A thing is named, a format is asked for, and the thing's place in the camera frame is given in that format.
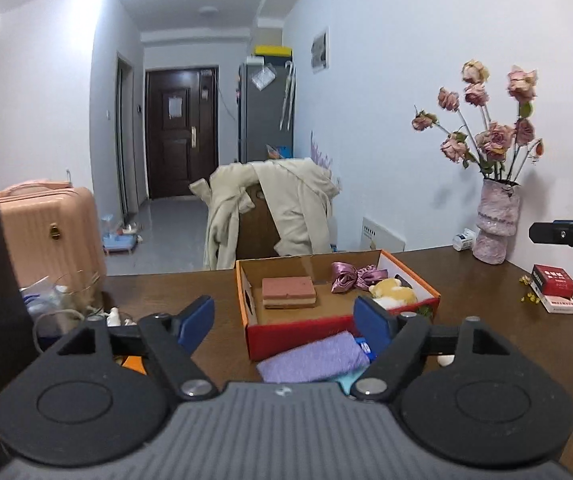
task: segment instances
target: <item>brown tabletop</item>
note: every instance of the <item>brown tabletop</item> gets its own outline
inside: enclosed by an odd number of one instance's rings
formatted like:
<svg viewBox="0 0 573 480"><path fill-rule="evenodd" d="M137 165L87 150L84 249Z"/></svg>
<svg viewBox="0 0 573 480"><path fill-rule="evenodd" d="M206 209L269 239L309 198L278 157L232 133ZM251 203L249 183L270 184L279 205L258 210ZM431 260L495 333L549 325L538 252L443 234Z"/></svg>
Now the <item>brown tabletop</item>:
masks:
<svg viewBox="0 0 573 480"><path fill-rule="evenodd" d="M522 269L509 263L488 266L471 251L458 253L451 247L396 256L442 294L436 322L459 324L466 316L480 316L573 397L573 316L548 314L541 304L522 303L527 291L519 283ZM232 270L111 277L105 290L136 319L154 312L176 314L196 297L211 295L215 325L194 360L218 386L260 380L247 356ZM561 462L573 472L573 435Z"/></svg>

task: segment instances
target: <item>refrigerator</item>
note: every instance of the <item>refrigerator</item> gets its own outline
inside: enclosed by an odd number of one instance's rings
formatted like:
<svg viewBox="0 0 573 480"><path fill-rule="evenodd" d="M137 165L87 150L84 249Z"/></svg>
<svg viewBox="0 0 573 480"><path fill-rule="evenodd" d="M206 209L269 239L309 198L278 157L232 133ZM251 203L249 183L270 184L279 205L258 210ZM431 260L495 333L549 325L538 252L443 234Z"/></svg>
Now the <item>refrigerator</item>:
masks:
<svg viewBox="0 0 573 480"><path fill-rule="evenodd" d="M289 128L288 103L280 130L288 71L278 62L272 62L272 66L276 70L276 78L263 90L259 90L252 81L252 77L262 70L262 65L244 63L240 66L238 156L242 163L266 160L267 144L289 154L293 153L293 119Z"/></svg>

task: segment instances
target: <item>plush toy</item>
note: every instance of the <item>plush toy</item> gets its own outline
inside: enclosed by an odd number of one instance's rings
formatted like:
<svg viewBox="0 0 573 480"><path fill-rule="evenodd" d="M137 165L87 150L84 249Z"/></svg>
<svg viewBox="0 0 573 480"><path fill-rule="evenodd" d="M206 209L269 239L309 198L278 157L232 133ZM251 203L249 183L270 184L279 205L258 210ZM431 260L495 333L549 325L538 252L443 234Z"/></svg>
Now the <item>plush toy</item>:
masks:
<svg viewBox="0 0 573 480"><path fill-rule="evenodd" d="M371 285L368 290L373 295L375 303L386 309L417 303L413 289L402 286L402 282L397 278L381 280L377 285Z"/></svg>

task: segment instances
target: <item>tiled floor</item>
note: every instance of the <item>tiled floor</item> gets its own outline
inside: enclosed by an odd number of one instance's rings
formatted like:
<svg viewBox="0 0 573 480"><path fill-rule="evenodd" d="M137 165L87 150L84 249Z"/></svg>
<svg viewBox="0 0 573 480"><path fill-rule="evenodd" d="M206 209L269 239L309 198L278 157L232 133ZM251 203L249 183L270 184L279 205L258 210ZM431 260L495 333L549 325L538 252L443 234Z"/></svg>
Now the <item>tiled floor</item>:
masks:
<svg viewBox="0 0 573 480"><path fill-rule="evenodd" d="M202 270L208 208L201 200L163 198L140 207L143 242L106 257L109 276Z"/></svg>

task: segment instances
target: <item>textured vase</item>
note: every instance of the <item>textured vase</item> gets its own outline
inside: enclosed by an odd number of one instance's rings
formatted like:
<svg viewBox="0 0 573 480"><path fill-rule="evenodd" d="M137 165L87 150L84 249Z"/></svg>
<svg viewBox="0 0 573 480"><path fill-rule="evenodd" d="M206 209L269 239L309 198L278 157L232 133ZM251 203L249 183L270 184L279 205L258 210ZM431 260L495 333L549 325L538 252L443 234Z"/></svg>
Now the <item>textured vase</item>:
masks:
<svg viewBox="0 0 573 480"><path fill-rule="evenodd" d="M498 265L506 259L508 237L517 230L520 196L517 186L485 179L477 208L479 235L473 255L487 264Z"/></svg>

